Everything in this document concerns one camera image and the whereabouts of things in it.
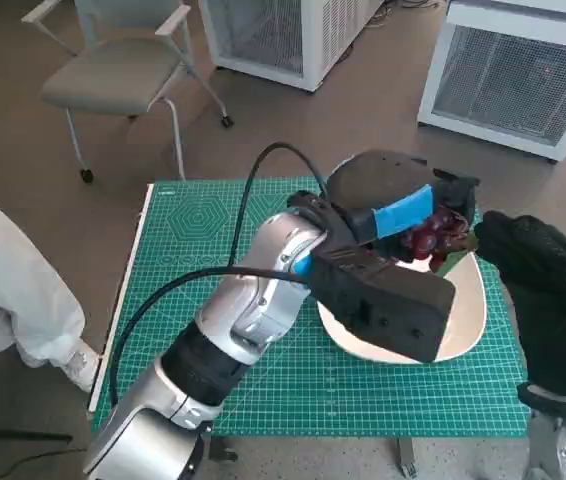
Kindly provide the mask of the left bare black robot hand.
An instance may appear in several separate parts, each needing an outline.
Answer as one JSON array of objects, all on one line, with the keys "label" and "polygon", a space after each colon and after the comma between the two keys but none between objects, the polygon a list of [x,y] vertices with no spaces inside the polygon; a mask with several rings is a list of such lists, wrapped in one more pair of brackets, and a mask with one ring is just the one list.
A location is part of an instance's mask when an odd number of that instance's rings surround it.
[{"label": "left bare black robot hand", "polygon": [[379,254],[410,263],[468,248],[480,180],[431,167],[389,150],[368,150],[342,162],[327,179],[330,199]]}]

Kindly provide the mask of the right black gloved robot hand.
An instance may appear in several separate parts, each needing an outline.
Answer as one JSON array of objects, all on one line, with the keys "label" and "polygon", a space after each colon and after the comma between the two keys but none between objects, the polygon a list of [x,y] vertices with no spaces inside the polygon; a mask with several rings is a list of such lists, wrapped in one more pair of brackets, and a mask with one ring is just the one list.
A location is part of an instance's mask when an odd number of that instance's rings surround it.
[{"label": "right black gloved robot hand", "polygon": [[528,380],[566,396],[566,236],[540,219],[486,212],[478,256],[494,265],[515,310]]}]

